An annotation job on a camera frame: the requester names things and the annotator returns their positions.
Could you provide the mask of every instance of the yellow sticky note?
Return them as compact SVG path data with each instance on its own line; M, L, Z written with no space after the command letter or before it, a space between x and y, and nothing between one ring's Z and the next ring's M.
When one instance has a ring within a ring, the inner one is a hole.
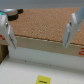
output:
M38 75L36 84L50 84L51 78Z

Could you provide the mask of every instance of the white surface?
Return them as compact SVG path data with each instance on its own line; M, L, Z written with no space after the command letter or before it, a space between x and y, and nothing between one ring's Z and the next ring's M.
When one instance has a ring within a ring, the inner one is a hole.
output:
M56 7L83 7L84 0L0 0L2 8L56 8Z
M6 58L0 65L0 84L36 84L38 75L50 84L84 84L84 72Z
M51 53L28 48L9 48L9 56L13 59L48 64L64 68L84 71L84 57Z

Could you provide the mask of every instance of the yellow object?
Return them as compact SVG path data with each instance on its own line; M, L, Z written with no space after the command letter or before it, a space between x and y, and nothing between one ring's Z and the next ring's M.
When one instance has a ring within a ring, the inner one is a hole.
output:
M50 84L51 78L38 75L36 84Z

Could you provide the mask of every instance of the brown floor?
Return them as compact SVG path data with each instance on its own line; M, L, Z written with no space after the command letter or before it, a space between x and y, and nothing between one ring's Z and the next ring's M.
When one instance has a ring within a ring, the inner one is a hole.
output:
M17 36L62 42L66 23L78 9L24 9L24 13L19 14L17 20L10 21L10 24ZM84 45L83 27L73 38L73 44Z

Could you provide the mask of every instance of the yellow block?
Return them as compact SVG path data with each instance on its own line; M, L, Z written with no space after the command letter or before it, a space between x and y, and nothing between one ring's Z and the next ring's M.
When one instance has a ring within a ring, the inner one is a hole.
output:
M38 75L36 84L50 84L51 78Z

